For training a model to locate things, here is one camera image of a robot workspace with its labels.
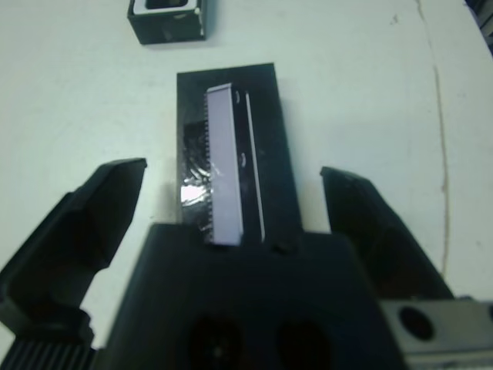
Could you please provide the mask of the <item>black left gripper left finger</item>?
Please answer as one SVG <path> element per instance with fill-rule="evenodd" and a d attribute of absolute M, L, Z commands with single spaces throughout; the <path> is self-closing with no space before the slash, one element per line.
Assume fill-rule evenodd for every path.
<path fill-rule="evenodd" d="M 1 322 L 16 337 L 90 343 L 81 303 L 132 222 L 146 160 L 105 163 L 67 193 L 1 272 Z"/>

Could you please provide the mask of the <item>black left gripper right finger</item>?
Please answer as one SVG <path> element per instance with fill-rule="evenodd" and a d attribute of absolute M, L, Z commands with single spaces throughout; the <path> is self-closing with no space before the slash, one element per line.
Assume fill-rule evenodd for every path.
<path fill-rule="evenodd" d="M 372 182 L 332 167 L 324 167 L 320 175 L 331 230 L 350 239 L 379 298 L 454 298 L 413 234 Z"/>

